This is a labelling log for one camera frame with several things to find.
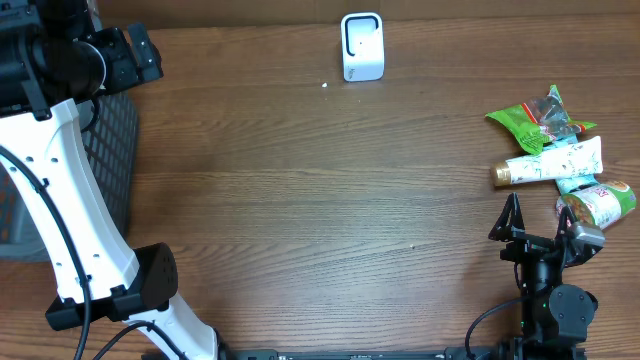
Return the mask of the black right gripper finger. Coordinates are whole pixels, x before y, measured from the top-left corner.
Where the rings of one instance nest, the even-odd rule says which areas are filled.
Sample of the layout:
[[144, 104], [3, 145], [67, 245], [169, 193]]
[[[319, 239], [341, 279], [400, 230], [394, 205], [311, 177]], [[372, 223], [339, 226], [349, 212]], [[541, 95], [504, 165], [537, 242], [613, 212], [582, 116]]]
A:
[[524, 233], [525, 225], [518, 195], [511, 193], [507, 197], [503, 210], [495, 225], [489, 232], [488, 238], [494, 241], [510, 242]]
[[560, 212], [559, 222], [554, 245], [556, 249], [565, 249], [574, 239], [575, 235], [570, 229], [571, 225], [576, 221], [573, 208], [565, 205]]

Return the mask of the teal tissue pack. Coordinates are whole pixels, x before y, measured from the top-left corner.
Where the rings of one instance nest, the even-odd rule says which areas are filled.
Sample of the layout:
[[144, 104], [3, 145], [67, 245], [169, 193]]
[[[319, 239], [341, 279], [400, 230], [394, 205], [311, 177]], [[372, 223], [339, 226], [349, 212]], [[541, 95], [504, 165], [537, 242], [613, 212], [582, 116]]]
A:
[[[578, 142], [576, 135], [570, 135], [558, 138], [553, 143], [546, 147], [546, 150], [550, 150], [552, 148], [563, 147], [571, 144], [576, 144]], [[589, 188], [591, 186], [597, 185], [598, 181], [596, 180], [593, 174], [583, 175], [573, 178], [563, 178], [556, 179], [555, 183], [558, 187], [558, 190], [561, 195], [576, 192], [582, 189]]]

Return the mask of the green instant noodle cup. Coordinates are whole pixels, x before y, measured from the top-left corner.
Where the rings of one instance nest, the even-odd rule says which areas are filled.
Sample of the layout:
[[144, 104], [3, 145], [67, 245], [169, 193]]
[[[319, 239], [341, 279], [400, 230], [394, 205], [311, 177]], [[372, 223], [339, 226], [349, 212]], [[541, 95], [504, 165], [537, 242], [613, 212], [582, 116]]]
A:
[[561, 195], [556, 212], [570, 206], [576, 218], [605, 229], [614, 224], [637, 205], [632, 188], [622, 182], [610, 180], [572, 193]]

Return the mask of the white tube with gold cap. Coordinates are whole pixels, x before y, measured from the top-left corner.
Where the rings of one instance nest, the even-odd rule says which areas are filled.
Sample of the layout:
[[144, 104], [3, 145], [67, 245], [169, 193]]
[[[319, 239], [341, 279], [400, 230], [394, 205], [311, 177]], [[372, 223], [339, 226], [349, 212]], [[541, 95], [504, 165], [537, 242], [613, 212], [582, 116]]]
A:
[[491, 168], [495, 186], [570, 179], [601, 174], [601, 137], [552, 147], [538, 155], [526, 155], [495, 164]]

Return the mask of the green snack bag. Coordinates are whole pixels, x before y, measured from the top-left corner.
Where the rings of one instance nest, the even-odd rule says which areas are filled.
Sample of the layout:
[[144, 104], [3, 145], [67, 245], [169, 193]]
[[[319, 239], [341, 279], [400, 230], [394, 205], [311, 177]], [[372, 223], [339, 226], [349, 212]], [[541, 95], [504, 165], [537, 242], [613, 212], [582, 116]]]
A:
[[570, 117], [555, 84], [550, 86], [545, 96], [487, 113], [485, 117], [504, 126], [520, 147], [531, 155], [540, 154], [546, 144], [596, 126], [593, 122]]

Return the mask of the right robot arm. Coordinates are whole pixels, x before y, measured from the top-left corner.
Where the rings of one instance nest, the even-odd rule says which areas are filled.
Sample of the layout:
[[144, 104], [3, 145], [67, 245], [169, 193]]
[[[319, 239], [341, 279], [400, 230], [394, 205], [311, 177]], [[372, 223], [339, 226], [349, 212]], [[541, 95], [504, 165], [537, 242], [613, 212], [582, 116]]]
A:
[[500, 258], [515, 265], [521, 306], [521, 334], [502, 341], [488, 359], [584, 359], [578, 347], [598, 309], [590, 292], [566, 283], [564, 271], [593, 258], [605, 244], [603, 231], [580, 221], [571, 207], [561, 210], [554, 238], [525, 230], [518, 196], [508, 196], [488, 238], [505, 248]]

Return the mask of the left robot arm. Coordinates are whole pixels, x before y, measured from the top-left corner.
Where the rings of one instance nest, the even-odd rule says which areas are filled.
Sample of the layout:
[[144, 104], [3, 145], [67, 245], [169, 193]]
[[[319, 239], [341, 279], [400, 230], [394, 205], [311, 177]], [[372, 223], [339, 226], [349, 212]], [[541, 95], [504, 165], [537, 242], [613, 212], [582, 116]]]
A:
[[162, 77], [144, 25], [98, 29], [85, 1], [1, 5], [1, 162], [44, 242], [57, 295], [54, 330], [108, 318], [143, 332], [169, 359], [229, 357], [178, 291], [164, 243], [131, 248], [108, 212], [78, 107]]

